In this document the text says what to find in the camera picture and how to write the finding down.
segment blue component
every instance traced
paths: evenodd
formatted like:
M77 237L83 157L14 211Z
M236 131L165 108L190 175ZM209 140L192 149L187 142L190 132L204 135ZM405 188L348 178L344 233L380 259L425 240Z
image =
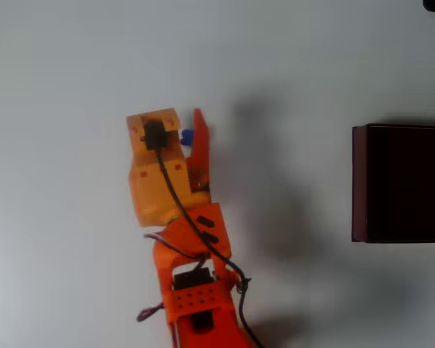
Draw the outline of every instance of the blue component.
M181 144L184 146L191 146L194 143L195 130L184 129L182 130Z

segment black box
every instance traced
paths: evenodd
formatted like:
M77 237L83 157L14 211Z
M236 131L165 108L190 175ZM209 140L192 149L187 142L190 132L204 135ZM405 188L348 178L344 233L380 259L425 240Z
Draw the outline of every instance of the black box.
M435 127L353 128L352 240L435 242Z

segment orange robotic arm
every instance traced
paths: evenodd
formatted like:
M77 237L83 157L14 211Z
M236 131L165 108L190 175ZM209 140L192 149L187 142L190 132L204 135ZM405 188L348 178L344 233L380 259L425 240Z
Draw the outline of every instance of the orange robotic arm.
M231 298L235 285L244 296L248 279L229 260L231 246L222 212L219 204L211 202L210 140L199 109L194 123L191 156L186 159L174 109L128 117L134 154L129 177L133 203L142 226L165 226L163 232L150 236L157 240L154 262L174 346L250 348ZM209 259L213 274L203 267ZM173 275L176 267L192 262L198 262L193 270ZM242 305L243 324L262 347L244 322Z

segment wire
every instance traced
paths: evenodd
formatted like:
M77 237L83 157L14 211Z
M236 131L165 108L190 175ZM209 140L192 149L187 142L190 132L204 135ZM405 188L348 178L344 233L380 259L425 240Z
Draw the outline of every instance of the wire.
M146 234L144 234L144 237L145 238L154 239L155 241L158 241L159 243L163 244L165 247L167 247L167 248L169 248L171 250L174 250L178 254L181 254L182 256L187 257L188 259L198 260L198 261L202 261L204 259L204 255L203 254L191 255L191 254L188 254L186 252L183 252L178 247L173 246L169 241L167 241L164 237L160 236L159 234L156 234L156 233L146 233Z
M137 315L137 321L141 323L142 321L150 318L157 311L162 310L164 307L165 304L161 302L159 305L155 307L145 308L144 310L140 311L140 313Z
M199 230L199 228L195 225L195 222L191 219L190 215L187 213L186 209L181 203L181 200L179 199L177 193L175 192L173 183L171 182L170 176L167 173L167 169L165 166L165 162L161 155L161 149L155 149L159 168L161 170L162 176L165 179L167 188L169 189L169 192L171 193L172 198L174 199L175 204L177 205L178 209L182 212L182 215L187 220L187 223L192 227L192 230L194 233L200 238L202 243L213 253L216 257L221 259L226 265L234 269L239 277L240 277L240 284L237 286L237 292L240 294L240 301L239 301L239 317L242 326L244 327L245 331L249 334L249 336L252 338L253 342L257 345L258 348L264 348L260 340L256 337L254 332L249 327L247 320L244 316L244 302L245 302L245 295L247 294L248 290L248 283L251 280L250 278L245 277L245 273L241 268L236 265L234 262L230 261L227 257L222 255L216 248L214 248L213 245L211 245L210 242L206 239L206 237L203 235L203 233Z
M167 247L171 250L174 250L178 254L181 254L182 256L187 257L191 260L198 260L198 264L195 266L194 270L200 269L204 265L204 263L206 262L206 255L205 254L200 254L197 256L187 254L187 253L183 252L182 250L180 250L178 247L173 246L169 241L167 241L163 236L161 236L159 234L146 233L146 234L144 234L144 237L154 239L155 241L158 241L159 243L163 244L165 247ZM137 315L137 321L139 323L141 323L142 321L150 318L158 310L161 310L164 308L165 308L165 304L163 302L161 302L159 305L157 305L155 307L145 308L144 310L140 311L140 313ZM173 341L174 341L174 345L175 345L174 347L176 347L177 344L176 344L175 337L173 337Z

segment white table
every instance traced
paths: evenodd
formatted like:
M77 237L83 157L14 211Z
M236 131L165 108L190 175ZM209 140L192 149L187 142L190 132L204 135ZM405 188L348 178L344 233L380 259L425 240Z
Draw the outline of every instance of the white table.
M213 128L269 348L435 348L435 245L350 242L351 127L435 120L420 0L0 0L0 348L170 347L135 321L160 293L125 124L170 106Z

